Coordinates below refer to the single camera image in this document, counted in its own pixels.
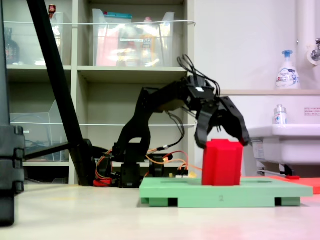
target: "green platform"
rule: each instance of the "green platform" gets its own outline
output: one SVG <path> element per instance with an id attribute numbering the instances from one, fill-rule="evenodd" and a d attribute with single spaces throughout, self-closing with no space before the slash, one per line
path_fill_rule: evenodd
<path id="1" fill-rule="evenodd" d="M 264 177 L 242 178 L 240 186 L 202 186 L 200 178 L 147 177 L 140 186 L 142 204 L 150 207 L 256 208 L 300 206 L 313 195 L 309 186 Z"/>

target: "floor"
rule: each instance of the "floor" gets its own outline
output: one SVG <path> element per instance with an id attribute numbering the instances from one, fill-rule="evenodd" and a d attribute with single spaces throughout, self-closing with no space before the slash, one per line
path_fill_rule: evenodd
<path id="1" fill-rule="evenodd" d="M 161 208 L 138 189 L 27 185 L 0 240 L 315 240 L 320 195 L 301 207 Z"/>

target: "white pump bottle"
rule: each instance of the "white pump bottle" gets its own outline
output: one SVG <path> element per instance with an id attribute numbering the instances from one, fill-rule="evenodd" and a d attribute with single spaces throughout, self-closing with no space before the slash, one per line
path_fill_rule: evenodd
<path id="1" fill-rule="evenodd" d="M 285 57 L 285 61 L 280 68 L 275 86 L 277 90 L 281 89 L 300 89 L 300 78 L 297 69 L 294 67 L 290 55 L 293 52 L 291 50 L 285 50 L 282 54 Z"/>

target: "plastic storage box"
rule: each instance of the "plastic storage box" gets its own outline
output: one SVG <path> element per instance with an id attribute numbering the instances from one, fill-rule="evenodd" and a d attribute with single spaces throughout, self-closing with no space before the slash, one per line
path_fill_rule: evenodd
<path id="1" fill-rule="evenodd" d="M 64 126 L 60 117 L 57 102 L 54 101 L 49 112 L 12 113 L 11 124 L 23 127 L 26 154 L 44 147 L 51 147 L 67 142 Z M 35 161 L 69 161 L 67 150 L 49 154 Z"/>
<path id="2" fill-rule="evenodd" d="M 58 45 L 63 65 L 71 65 L 71 25 L 70 20 L 63 12 L 56 12 L 53 15 L 51 25 Z M 11 39 L 17 44 L 19 56 L 13 63 L 15 65 L 40 65 L 45 66 L 46 62 L 42 54 L 36 29 L 28 23 L 5 23 L 4 27 L 11 29 Z"/>
<path id="3" fill-rule="evenodd" d="M 93 65 L 118 67 L 172 67 L 174 12 L 162 23 L 110 24 L 99 9 L 93 9 Z"/>

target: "shelf board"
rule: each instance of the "shelf board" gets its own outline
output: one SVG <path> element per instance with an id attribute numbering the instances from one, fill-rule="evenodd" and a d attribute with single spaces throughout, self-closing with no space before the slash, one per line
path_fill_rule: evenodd
<path id="1" fill-rule="evenodd" d="M 108 5 L 183 5 L 184 0 L 89 0 L 89 3 Z"/>
<path id="2" fill-rule="evenodd" d="M 112 166 L 114 168 L 120 168 L 121 167 L 122 162 L 113 162 Z M 149 167 L 149 162 L 139 162 L 140 167 L 141 168 L 148 168 Z M 169 162 L 167 164 L 165 164 L 164 166 L 167 168 L 178 168 L 180 167 L 182 164 L 182 162 Z"/>
<path id="3" fill-rule="evenodd" d="M 66 80 L 71 82 L 71 66 L 63 66 Z M 46 66 L 7 65 L 8 79 L 11 83 L 49 83 Z"/>
<path id="4" fill-rule="evenodd" d="M 68 161 L 24 161 L 24 167 L 69 167 Z"/>
<path id="5" fill-rule="evenodd" d="M 170 84 L 183 78 L 182 67 L 78 66 L 88 83 Z"/>
<path id="6" fill-rule="evenodd" d="M 222 96 L 320 96 L 320 89 L 221 90 Z"/>

